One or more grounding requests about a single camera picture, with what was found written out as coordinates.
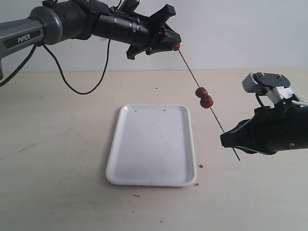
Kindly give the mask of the left grey black robot arm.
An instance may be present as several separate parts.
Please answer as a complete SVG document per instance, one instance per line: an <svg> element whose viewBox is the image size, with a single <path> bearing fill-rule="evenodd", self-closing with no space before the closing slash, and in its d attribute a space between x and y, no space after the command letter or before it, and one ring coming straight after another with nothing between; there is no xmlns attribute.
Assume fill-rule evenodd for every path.
<svg viewBox="0 0 308 231"><path fill-rule="evenodd" d="M129 44L127 58L145 52L177 51L181 37L167 24L175 8L144 16L135 12L138 0L126 0L109 7L98 0L44 0L29 17L0 25L0 57L4 58L31 45L54 45L68 39L87 40L92 35Z"/></svg>

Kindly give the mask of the right grey black robot arm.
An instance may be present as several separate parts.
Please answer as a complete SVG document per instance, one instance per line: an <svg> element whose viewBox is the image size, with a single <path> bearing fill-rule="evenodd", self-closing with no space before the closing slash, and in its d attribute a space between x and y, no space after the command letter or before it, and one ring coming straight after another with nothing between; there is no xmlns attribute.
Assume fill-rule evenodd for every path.
<svg viewBox="0 0 308 231"><path fill-rule="evenodd" d="M248 154L273 155L280 151L308 147L308 108L279 102L273 108L258 100L260 107L251 119L242 120L223 133L220 141L225 148Z"/></svg>

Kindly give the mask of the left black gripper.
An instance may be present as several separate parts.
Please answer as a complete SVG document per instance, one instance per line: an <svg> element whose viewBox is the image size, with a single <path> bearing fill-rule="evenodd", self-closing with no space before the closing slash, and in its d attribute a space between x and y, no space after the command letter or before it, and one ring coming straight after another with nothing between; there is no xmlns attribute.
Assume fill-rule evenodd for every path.
<svg viewBox="0 0 308 231"><path fill-rule="evenodd" d="M180 34L175 32L167 20L175 16L175 8L166 4L151 16L144 16L133 11L114 11L109 16L101 15L92 34L129 44L126 51L128 59L145 52L151 55L158 52L173 51L174 43L181 43Z"/></svg>

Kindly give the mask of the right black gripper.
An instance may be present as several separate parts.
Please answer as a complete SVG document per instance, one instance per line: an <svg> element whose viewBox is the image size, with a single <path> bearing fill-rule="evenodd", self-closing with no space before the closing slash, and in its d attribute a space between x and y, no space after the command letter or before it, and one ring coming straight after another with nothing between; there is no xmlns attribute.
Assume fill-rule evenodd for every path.
<svg viewBox="0 0 308 231"><path fill-rule="evenodd" d="M274 155L296 149L296 106L279 103L273 108L261 105L251 119L220 136L225 148L239 149L248 154Z"/></svg>

